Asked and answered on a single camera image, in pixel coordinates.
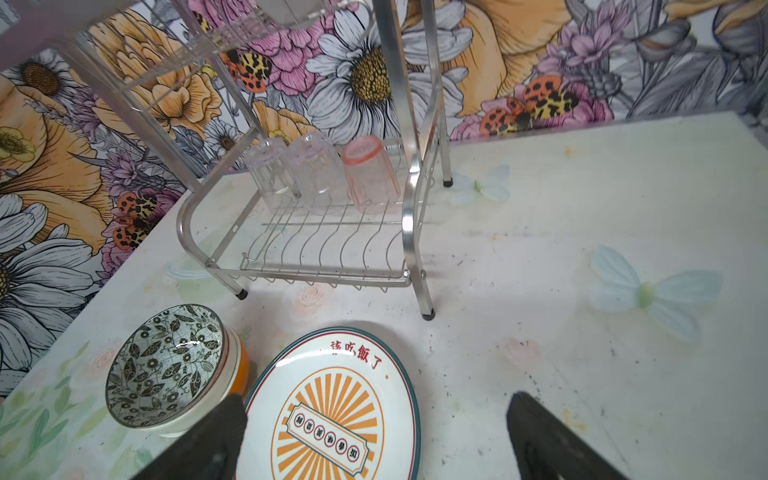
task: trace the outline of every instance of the ceramic plate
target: ceramic plate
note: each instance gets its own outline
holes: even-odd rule
[[[149,427],[190,408],[221,370],[222,331],[216,313],[202,305],[174,306],[147,320],[110,368],[106,396],[114,419]]]
[[[261,374],[246,403],[237,480],[415,480],[421,429],[411,381],[381,340],[310,333]]]

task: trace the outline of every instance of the white daisy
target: white daisy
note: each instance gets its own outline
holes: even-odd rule
[[[408,2],[398,0],[397,4],[402,27]],[[472,42],[470,28],[457,28],[464,11],[464,2],[451,2],[437,11],[441,61],[451,61]],[[349,143],[359,135],[399,134],[379,31],[372,28],[370,35],[363,35],[370,21],[364,8],[338,11],[333,17],[336,33],[320,37],[323,55],[306,63],[307,70],[326,77],[307,99],[307,112],[313,125],[327,132],[336,144]],[[408,73],[416,124],[421,125],[432,94],[423,22],[403,30],[402,43],[407,62],[425,68]],[[462,110],[464,95],[456,83],[466,75],[466,68],[453,68],[442,76],[449,133],[461,123],[457,115]]]
[[[65,238],[66,225],[46,240],[28,243],[45,226],[42,204],[22,210],[22,199],[0,197],[0,396],[8,395],[72,322],[64,311],[85,298],[72,293],[93,285],[87,273],[73,270],[91,258],[82,240]]]
[[[237,140],[243,136],[234,126],[214,118],[205,127],[205,144],[213,151],[214,155],[222,158],[226,152],[235,146]]]
[[[3,75],[16,85],[37,88],[68,110],[77,90],[83,88],[72,79],[67,62],[50,48],[9,68]]]

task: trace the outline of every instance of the stainless steel dish rack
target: stainless steel dish rack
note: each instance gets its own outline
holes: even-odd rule
[[[241,277],[251,280],[262,277],[269,281],[282,279],[290,283],[299,280],[328,283],[332,286],[353,285],[358,289],[375,286],[385,291],[390,287],[412,286],[422,316],[431,320],[435,316],[435,310],[422,268],[419,238],[429,189],[435,183],[432,172],[438,152],[443,184],[446,187],[452,185],[434,0],[422,0],[432,97],[418,130],[396,4],[394,0],[372,1],[372,14],[382,40],[382,53],[402,135],[385,141],[401,180],[402,196],[399,201],[378,206],[378,210],[383,212],[377,214],[361,214],[350,201],[331,205],[321,211],[297,207],[284,215],[264,218],[253,214],[260,199],[260,194],[256,191],[211,255],[203,252],[192,237],[190,223],[195,209],[252,142],[267,136],[218,54],[261,38],[279,28],[306,25],[320,15],[325,15],[335,8],[345,8],[353,2],[370,10],[367,4],[358,0],[342,0],[333,7],[327,6],[321,0],[317,2],[317,9],[304,12],[300,18],[296,15],[283,15],[281,23],[277,23],[275,17],[266,12],[282,9],[283,12],[295,13],[295,10],[291,10],[291,4],[298,5],[296,0],[284,2],[285,0],[269,0],[269,8],[254,8],[250,14],[232,22],[226,28],[203,31],[193,14],[187,10],[185,1],[174,0],[174,6],[189,29],[190,38],[186,41],[178,38],[181,45],[174,51],[168,51],[163,45],[150,45],[155,51],[162,51],[164,58],[152,62],[151,65],[146,65],[145,62],[144,65],[136,67],[135,71],[125,71],[131,66],[121,65],[124,70],[122,77],[116,74],[118,72],[114,67],[94,48],[99,42],[97,35],[85,32],[72,35],[56,40],[54,47],[190,190],[190,195],[184,200],[177,218],[179,241],[196,261],[237,298],[243,299],[247,295],[247,290],[238,283]],[[117,15],[124,15],[127,22],[135,21],[126,13]],[[114,33],[115,30],[110,19],[96,24],[93,28],[100,29],[96,32],[103,32],[105,35]],[[150,36],[147,36],[146,40],[153,43]],[[134,47],[124,43],[122,48],[131,51]],[[207,175],[190,167],[194,163],[188,160],[187,154],[151,114],[162,97],[148,104],[141,100],[140,95],[135,94],[137,88],[147,80],[172,71],[176,72],[177,86],[181,85],[186,78],[205,65],[210,65],[217,72],[249,124],[248,131]],[[252,240],[242,247],[243,238]],[[231,256],[233,249],[238,247],[242,247],[242,251],[236,252],[240,256],[239,264],[221,266],[222,257]]]

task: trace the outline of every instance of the bowl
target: bowl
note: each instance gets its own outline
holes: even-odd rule
[[[221,370],[219,378],[214,381],[210,390],[194,406],[186,412],[172,419],[170,422],[146,428],[145,430],[158,432],[160,436],[175,439],[182,436],[195,423],[199,422],[222,400],[233,393],[242,396],[248,381],[250,364],[245,353],[240,337],[231,329],[224,327],[229,340],[227,359]]]
[[[222,374],[229,342],[221,320],[206,306],[190,303],[158,313],[128,337],[112,363],[105,392],[109,412],[135,429],[183,415]]]

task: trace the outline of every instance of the patterned bowl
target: patterned bowl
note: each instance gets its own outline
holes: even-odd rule
[[[107,377],[107,407],[118,423],[141,429],[190,409],[214,383],[228,340],[213,310],[171,307],[140,326],[120,348]]]

